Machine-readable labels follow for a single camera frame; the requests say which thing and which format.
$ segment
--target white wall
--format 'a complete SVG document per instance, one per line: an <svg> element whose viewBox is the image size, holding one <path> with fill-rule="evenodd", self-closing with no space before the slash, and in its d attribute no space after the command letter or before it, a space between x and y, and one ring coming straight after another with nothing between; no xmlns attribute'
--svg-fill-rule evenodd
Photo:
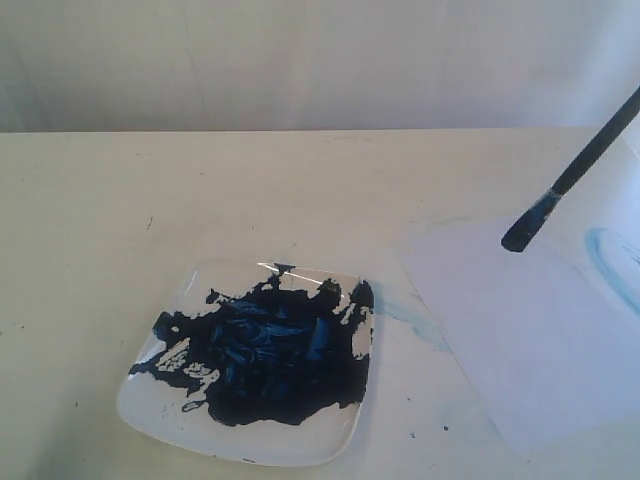
<svg viewBox="0 0 640 480"><path fill-rule="evenodd" d="M596 124L639 82L640 0L0 0L3 131Z"/></svg>

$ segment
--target white paper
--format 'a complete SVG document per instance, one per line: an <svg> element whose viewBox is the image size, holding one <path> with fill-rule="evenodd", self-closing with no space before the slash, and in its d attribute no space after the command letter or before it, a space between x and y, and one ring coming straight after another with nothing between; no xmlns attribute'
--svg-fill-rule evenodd
<svg viewBox="0 0 640 480"><path fill-rule="evenodd" d="M496 427L522 452L640 411L640 335L542 232L521 254L503 249L512 221L426 234L403 262Z"/></svg>

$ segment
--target white table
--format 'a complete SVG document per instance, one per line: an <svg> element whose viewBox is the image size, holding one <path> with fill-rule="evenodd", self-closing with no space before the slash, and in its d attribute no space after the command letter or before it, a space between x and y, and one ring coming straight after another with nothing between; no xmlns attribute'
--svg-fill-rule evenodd
<svg viewBox="0 0 640 480"><path fill-rule="evenodd" d="M520 213L593 133L0 135L0 478L638 478L640 417L513 453L397 259L412 231ZM639 228L638 185L618 142L546 228L579 263L585 228ZM370 386L335 461L218 460L118 418L162 301L211 255L373 281Z"/></svg>

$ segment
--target square plate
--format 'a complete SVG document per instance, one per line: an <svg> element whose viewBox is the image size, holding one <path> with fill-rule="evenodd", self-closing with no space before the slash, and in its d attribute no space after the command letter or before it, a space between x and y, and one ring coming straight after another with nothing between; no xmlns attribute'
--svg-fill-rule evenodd
<svg viewBox="0 0 640 480"><path fill-rule="evenodd" d="M158 317L118 412L141 432L206 455L328 462L355 429L372 339L366 281L210 259Z"/></svg>

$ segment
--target paintbrush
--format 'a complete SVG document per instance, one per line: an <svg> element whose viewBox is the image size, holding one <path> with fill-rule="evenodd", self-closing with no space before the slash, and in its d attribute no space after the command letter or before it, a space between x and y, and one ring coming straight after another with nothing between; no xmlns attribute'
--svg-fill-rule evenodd
<svg viewBox="0 0 640 480"><path fill-rule="evenodd" d="M596 163L618 135L631 123L640 110L640 86L604 127L569 164L552 187L529 210L516 220L500 242L510 252L522 252L544 225L562 196Z"/></svg>

